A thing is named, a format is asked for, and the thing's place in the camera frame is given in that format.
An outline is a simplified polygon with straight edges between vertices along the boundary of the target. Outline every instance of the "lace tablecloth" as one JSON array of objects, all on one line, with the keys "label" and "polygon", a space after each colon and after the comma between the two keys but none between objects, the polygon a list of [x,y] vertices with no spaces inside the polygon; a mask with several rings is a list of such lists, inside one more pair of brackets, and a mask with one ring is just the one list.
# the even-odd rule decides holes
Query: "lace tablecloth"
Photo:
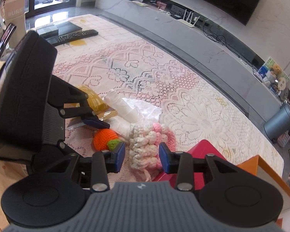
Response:
[{"label": "lace tablecloth", "polygon": [[[84,15],[70,21],[84,30],[96,29],[99,35],[58,46],[53,74],[72,85],[89,85],[100,96],[115,89],[122,97],[161,107],[160,122],[175,133],[177,150],[188,151],[207,139],[233,164],[259,154],[282,175],[283,159],[271,143],[194,71],[102,18]],[[92,136],[90,127],[66,130],[66,143],[83,156],[91,156]],[[121,172],[109,174],[111,184],[144,179],[130,170],[127,156]]]}]

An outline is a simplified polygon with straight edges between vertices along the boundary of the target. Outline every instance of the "black floor border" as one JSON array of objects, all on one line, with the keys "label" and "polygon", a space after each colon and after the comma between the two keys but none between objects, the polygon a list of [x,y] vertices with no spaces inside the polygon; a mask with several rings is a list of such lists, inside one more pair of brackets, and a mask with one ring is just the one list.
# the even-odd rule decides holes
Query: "black floor border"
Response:
[{"label": "black floor border", "polygon": [[141,32],[137,32],[136,30],[134,30],[133,28],[131,27],[128,27],[112,18],[109,18],[103,14],[98,14],[96,16],[99,16],[99,17],[102,17],[102,18],[105,18],[109,21],[112,21],[114,22],[115,24],[118,24],[120,26],[122,26],[123,28],[125,29],[128,29],[129,31],[132,31],[134,33],[136,33],[138,36],[141,36],[142,38],[144,38],[145,40],[151,42],[152,44],[156,45],[157,47],[160,47],[162,48],[165,52],[167,52],[169,55],[172,55],[174,56],[176,59],[178,59],[179,61],[185,63],[186,65],[188,65],[189,67],[191,67],[193,70],[195,70],[197,72],[198,75],[200,75],[203,79],[205,80],[208,80],[211,82],[211,84],[213,84],[216,88],[218,88],[221,92],[223,92],[227,97],[228,99],[231,99],[232,103],[237,105],[243,112],[244,112],[244,115],[249,118],[249,113],[234,99],[232,98],[224,89],[222,89],[219,85],[217,85],[212,79],[210,79],[207,75],[205,75],[203,72],[201,72],[200,70],[198,70],[196,67],[194,67],[192,64],[188,63],[185,59],[183,59],[181,56],[179,56],[178,54],[174,53],[173,51],[167,49],[166,47],[164,47],[162,44],[156,42],[155,40],[143,35]]}]

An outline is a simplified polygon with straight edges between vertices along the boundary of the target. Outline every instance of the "crocheted orange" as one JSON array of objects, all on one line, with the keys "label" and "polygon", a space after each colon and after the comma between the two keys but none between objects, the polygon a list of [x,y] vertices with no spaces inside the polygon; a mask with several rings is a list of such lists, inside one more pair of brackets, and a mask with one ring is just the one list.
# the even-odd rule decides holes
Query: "crocheted orange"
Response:
[{"label": "crocheted orange", "polygon": [[113,130],[100,129],[95,133],[92,143],[94,148],[98,151],[110,150],[107,143],[113,139],[118,139],[118,135]]}]

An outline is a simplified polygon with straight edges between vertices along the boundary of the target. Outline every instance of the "door frame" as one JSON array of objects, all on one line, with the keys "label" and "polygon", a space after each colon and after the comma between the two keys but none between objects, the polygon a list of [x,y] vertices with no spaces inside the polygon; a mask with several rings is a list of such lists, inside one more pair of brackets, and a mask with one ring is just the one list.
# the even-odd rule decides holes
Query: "door frame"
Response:
[{"label": "door frame", "polygon": [[70,0],[68,2],[63,2],[59,4],[49,5],[45,6],[43,8],[34,9],[34,0],[29,0],[29,11],[25,14],[26,18],[33,17],[35,15],[39,15],[45,12],[57,10],[57,9],[63,9],[67,7],[73,7],[76,4],[76,0]]}]

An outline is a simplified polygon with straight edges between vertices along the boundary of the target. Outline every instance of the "trash can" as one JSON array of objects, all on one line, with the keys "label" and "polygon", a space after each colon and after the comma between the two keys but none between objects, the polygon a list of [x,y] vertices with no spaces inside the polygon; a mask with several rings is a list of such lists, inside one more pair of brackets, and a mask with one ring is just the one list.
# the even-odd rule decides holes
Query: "trash can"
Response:
[{"label": "trash can", "polygon": [[277,139],[290,128],[290,105],[283,103],[280,110],[264,123],[264,130],[270,140]]}]

